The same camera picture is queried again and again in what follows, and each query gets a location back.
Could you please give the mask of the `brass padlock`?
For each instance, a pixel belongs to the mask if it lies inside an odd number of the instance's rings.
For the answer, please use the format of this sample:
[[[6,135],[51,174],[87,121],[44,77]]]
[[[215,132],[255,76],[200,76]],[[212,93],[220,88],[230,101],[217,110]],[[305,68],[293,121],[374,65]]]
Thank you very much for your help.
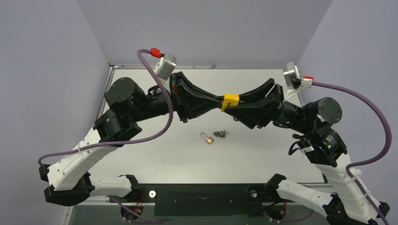
[[[214,138],[212,138],[211,136],[209,136],[209,135],[206,134],[205,132],[201,132],[200,135],[201,135],[201,137],[202,137],[203,139],[205,139],[205,141],[206,141],[208,144],[212,144],[212,143],[214,142]]]

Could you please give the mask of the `yellow padlock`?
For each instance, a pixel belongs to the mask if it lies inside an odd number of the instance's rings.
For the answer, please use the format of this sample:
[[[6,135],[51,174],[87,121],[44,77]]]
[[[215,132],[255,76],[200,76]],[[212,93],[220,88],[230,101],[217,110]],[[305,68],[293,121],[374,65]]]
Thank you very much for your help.
[[[240,97],[238,94],[225,93],[223,95],[221,111],[224,112],[226,108],[239,105]]]

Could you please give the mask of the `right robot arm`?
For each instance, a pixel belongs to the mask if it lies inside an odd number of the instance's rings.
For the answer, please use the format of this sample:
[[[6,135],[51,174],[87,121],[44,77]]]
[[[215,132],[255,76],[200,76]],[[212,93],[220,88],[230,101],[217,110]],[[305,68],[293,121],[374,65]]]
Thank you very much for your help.
[[[373,197],[359,170],[359,166],[374,163],[389,151],[392,133],[386,117],[372,101],[353,90],[314,82],[311,77],[304,77],[300,82],[301,88],[311,86],[342,91],[368,105],[384,129],[382,150],[373,158],[352,162],[343,139],[332,128],[342,119],[339,103],[325,97],[302,107],[294,105],[287,101],[282,87],[273,79],[244,94],[224,94],[221,110],[249,128],[262,128],[273,122],[294,130],[295,142],[289,148],[289,155],[302,152],[334,189],[334,193],[327,194],[275,174],[264,188],[268,199],[281,198],[299,203],[323,215],[331,225],[374,225],[377,218],[387,224],[389,205]]]

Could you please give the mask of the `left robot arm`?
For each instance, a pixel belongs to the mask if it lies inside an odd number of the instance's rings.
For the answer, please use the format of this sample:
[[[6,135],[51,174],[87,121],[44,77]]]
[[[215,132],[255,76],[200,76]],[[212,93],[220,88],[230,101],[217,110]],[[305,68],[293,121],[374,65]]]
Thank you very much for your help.
[[[193,85],[183,73],[162,79],[154,71],[157,88],[144,92],[131,78],[116,80],[105,93],[109,109],[95,122],[85,138],[70,151],[59,152],[60,160],[44,164],[38,160],[39,175],[48,183],[45,201],[75,206],[90,197],[117,197],[128,202],[139,198],[141,188],[134,175],[93,177],[90,169],[118,148],[152,141],[171,126],[173,113],[183,122],[215,108],[223,97]]]

